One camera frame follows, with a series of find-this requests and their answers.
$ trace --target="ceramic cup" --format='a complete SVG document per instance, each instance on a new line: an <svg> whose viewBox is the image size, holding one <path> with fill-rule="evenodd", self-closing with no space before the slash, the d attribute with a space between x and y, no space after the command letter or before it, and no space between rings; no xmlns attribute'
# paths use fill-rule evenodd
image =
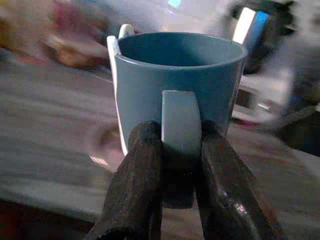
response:
<svg viewBox="0 0 320 240"><path fill-rule="evenodd" d="M246 49L188 32L135 34L129 24L107 37L121 145L139 123L161 125L170 169L192 169L201 155L201 122L227 132L243 73Z"/></svg>

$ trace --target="table surface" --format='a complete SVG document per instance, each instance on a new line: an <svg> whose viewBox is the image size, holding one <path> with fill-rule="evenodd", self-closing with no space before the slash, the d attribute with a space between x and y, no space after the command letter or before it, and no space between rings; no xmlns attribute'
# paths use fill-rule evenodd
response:
<svg viewBox="0 0 320 240"><path fill-rule="evenodd" d="M0 73L0 198L94 222L112 174L90 159L87 144L93 130L117 124L111 75L3 63ZM227 139L289 240L316 239L320 159L236 124ZM109 158L113 167L121 162ZM196 205L163 213L163 239L203 239Z"/></svg>

